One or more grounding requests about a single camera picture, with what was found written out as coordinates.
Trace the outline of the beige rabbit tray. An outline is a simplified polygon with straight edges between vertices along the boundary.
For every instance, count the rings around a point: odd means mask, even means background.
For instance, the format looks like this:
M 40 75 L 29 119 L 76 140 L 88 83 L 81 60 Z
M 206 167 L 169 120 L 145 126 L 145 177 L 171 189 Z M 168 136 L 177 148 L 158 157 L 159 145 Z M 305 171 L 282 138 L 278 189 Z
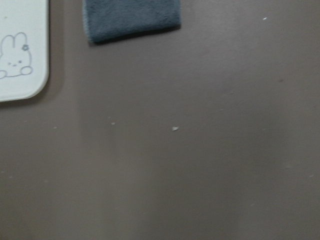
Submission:
M 47 0 L 0 2 L 0 100 L 29 99 L 49 79 Z

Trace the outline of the grey folded cloth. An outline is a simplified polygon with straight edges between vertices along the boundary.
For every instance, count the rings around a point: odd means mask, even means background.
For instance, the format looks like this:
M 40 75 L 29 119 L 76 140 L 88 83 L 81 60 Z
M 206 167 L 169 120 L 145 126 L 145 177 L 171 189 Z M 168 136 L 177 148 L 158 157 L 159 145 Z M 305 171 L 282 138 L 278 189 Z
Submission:
M 105 43 L 181 25 L 179 0 L 84 0 L 83 27 L 89 42 Z

